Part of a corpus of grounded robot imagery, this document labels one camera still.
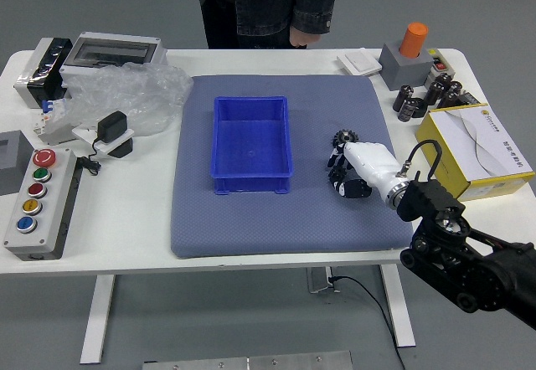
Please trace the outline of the person's left hand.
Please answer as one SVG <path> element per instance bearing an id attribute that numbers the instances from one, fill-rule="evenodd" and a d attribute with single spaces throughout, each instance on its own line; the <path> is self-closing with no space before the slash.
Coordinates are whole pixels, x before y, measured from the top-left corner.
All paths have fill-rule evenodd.
<path id="1" fill-rule="evenodd" d="M 293 26 L 290 26 L 289 42 L 294 48 L 306 48 L 309 44 L 316 43 L 321 38 L 318 34 L 305 33 Z"/>

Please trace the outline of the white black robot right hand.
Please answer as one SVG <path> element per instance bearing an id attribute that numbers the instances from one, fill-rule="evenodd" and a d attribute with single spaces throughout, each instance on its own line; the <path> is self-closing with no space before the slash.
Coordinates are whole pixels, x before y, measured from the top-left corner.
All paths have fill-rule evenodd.
<path id="1" fill-rule="evenodd" d="M 372 188 L 392 209 L 409 185 L 405 170 L 380 143 L 334 141 L 327 167 L 334 189 L 344 198 L 367 198 Z"/>

